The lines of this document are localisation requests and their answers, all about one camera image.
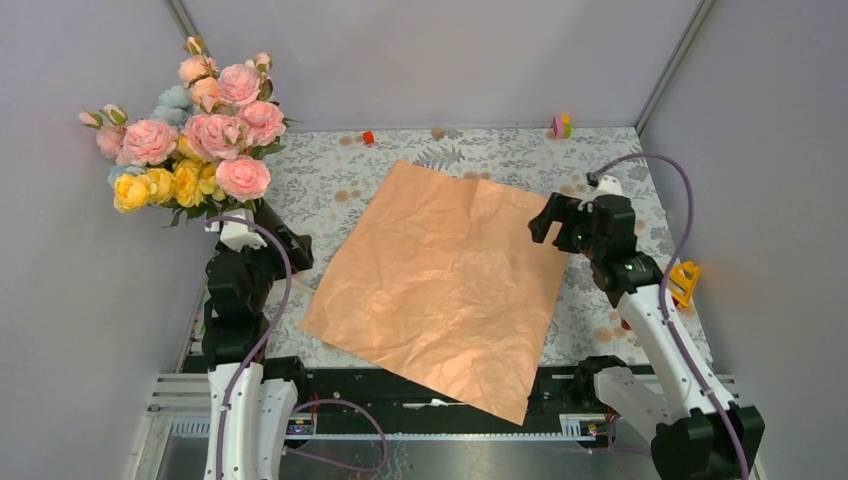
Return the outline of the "yellow rose stem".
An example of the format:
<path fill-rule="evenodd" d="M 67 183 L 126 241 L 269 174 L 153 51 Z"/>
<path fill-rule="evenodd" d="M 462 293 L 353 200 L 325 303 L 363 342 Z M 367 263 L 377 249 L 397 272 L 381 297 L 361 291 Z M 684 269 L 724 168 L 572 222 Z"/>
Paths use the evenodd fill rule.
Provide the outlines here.
<path fill-rule="evenodd" d="M 216 170 L 217 164 L 202 159 L 181 135 L 175 152 L 158 165 L 111 169 L 113 207 L 121 213 L 144 207 L 169 209 L 177 219 L 214 215 L 228 201 Z"/>

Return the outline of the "orange wrapping paper sheet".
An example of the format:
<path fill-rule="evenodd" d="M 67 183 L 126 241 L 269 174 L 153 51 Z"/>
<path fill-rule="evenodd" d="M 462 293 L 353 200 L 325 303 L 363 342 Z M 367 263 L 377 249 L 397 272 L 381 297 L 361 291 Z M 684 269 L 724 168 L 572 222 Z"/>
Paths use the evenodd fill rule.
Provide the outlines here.
<path fill-rule="evenodd" d="M 516 425 L 568 262 L 543 196 L 395 163 L 327 267 L 303 332 Z"/>

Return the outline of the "large pink rose stem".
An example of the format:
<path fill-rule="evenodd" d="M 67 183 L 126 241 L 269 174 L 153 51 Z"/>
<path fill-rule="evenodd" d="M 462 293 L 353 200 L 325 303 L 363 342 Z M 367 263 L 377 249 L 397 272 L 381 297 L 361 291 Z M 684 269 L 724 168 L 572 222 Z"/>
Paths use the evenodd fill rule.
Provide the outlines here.
<path fill-rule="evenodd" d="M 162 121 L 143 119 L 128 123 L 127 114 L 114 104 L 99 110 L 103 123 L 95 136 L 101 153 L 116 163 L 159 165 L 177 147 L 179 133 Z"/>

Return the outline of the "peach rose stem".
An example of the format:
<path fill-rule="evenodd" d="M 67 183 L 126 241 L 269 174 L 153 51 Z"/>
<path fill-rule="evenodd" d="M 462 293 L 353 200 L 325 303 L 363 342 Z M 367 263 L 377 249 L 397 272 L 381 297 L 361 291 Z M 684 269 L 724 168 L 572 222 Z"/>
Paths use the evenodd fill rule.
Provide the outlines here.
<path fill-rule="evenodd" d="M 191 101 L 209 108 L 213 100 L 220 99 L 219 69 L 207 53 L 201 38 L 189 36 L 183 46 L 188 57 L 178 67 L 178 77 L 188 90 Z"/>

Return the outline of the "blue rose stem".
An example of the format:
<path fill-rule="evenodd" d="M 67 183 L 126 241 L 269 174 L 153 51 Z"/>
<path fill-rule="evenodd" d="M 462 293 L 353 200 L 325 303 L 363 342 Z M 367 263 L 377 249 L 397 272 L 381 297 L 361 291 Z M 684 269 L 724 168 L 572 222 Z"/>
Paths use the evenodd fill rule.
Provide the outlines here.
<path fill-rule="evenodd" d="M 189 91 L 182 85 L 176 85 L 164 91 L 158 97 L 158 104 L 150 115 L 153 120 L 162 121 L 172 127 L 182 128 L 193 113 L 193 104 Z M 145 167 L 117 163 L 110 169 L 108 184 L 114 187 L 117 179 L 129 174 L 137 176 L 144 174 Z"/>

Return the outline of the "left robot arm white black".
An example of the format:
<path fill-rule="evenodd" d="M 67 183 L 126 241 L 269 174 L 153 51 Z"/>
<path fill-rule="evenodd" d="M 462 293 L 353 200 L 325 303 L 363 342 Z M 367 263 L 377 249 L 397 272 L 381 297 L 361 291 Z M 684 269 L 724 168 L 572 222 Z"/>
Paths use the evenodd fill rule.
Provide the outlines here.
<path fill-rule="evenodd" d="M 211 400 L 207 479 L 276 479 L 292 411 L 309 401 L 299 357 L 267 360 L 258 341 L 273 283 L 288 272 L 274 245 L 218 244 L 207 263 L 201 343 Z"/>

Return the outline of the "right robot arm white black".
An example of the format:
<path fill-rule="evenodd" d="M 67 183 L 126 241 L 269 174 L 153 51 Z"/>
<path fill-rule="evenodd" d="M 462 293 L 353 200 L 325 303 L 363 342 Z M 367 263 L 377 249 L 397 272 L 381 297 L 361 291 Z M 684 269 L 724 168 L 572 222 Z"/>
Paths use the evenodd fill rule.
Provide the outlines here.
<path fill-rule="evenodd" d="M 582 361 L 575 402 L 604 406 L 624 418 L 650 445 L 663 479 L 747 479 L 765 430 L 754 406 L 742 406 L 686 334 L 657 262 L 639 251 L 629 199 L 602 194 L 589 201 L 552 194 L 529 221 L 534 242 L 585 256 L 593 281 L 628 324 L 647 355 L 663 393 L 657 395 L 614 356 Z"/>

